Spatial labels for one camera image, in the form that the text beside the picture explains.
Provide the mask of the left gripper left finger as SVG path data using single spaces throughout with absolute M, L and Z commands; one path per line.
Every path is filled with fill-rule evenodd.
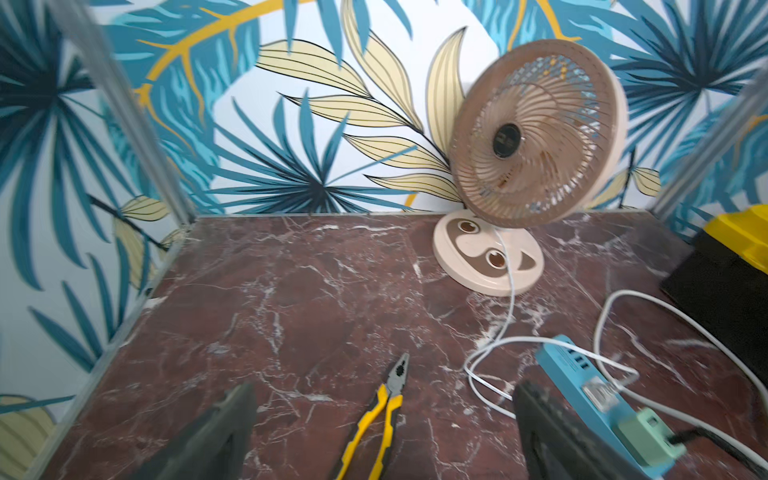
M 242 383 L 187 424 L 133 479 L 238 479 L 256 421 L 254 385 Z

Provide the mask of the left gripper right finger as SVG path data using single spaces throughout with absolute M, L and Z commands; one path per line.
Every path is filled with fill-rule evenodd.
M 519 384 L 513 392 L 513 405 L 530 479 L 646 477 L 536 384 Z

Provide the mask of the teal power strip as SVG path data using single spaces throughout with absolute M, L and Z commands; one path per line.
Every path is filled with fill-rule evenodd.
M 535 358 L 586 426 L 630 465 L 650 479 L 661 479 L 672 469 L 674 459 L 645 465 L 634 448 L 625 446 L 614 428 L 632 418 L 635 410 L 570 338 L 548 339 Z

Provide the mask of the green power adapter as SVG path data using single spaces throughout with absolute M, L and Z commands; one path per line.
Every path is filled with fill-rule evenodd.
M 643 467 L 674 464 L 687 453 L 683 444 L 673 444 L 674 432 L 650 408 L 643 408 L 626 417 L 613 431 L 637 463 Z

